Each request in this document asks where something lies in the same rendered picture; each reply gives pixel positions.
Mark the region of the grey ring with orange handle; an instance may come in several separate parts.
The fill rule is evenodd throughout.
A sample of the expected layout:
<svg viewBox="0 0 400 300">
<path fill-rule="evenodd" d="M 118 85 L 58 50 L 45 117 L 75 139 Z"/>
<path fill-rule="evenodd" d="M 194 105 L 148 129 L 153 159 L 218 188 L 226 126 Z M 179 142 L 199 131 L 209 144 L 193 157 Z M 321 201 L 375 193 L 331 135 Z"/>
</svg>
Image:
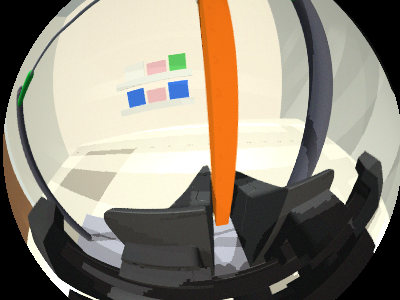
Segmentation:
<svg viewBox="0 0 400 300">
<path fill-rule="evenodd" d="M 216 226 L 228 225 L 235 186 L 239 87 L 228 0 L 196 0 L 207 91 L 209 153 Z"/>
</svg>

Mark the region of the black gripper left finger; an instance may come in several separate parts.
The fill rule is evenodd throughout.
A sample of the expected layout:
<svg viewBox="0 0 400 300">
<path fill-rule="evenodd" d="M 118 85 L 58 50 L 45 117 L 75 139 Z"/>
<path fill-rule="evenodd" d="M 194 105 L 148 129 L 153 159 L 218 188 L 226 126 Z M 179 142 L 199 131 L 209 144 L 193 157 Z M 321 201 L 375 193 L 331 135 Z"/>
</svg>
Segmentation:
<svg viewBox="0 0 400 300">
<path fill-rule="evenodd" d="M 201 166 L 188 189 L 168 209 L 123 209 L 105 211 L 104 221 L 121 243 L 152 246 L 197 246 L 204 266 L 215 275 L 213 242 L 213 195 L 211 170 Z"/>
</svg>

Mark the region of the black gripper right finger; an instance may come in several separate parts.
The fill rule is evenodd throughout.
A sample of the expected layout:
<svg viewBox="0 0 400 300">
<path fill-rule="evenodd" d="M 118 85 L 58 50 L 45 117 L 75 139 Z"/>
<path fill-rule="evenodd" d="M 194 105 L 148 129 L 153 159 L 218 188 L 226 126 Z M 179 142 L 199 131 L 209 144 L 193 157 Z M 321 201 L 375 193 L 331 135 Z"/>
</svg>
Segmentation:
<svg viewBox="0 0 400 300">
<path fill-rule="evenodd" d="M 292 183 L 275 186 L 235 170 L 231 215 L 249 267 L 261 265 L 263 255 L 279 234 L 289 211 L 329 189 L 335 171 L 327 169 Z"/>
</svg>

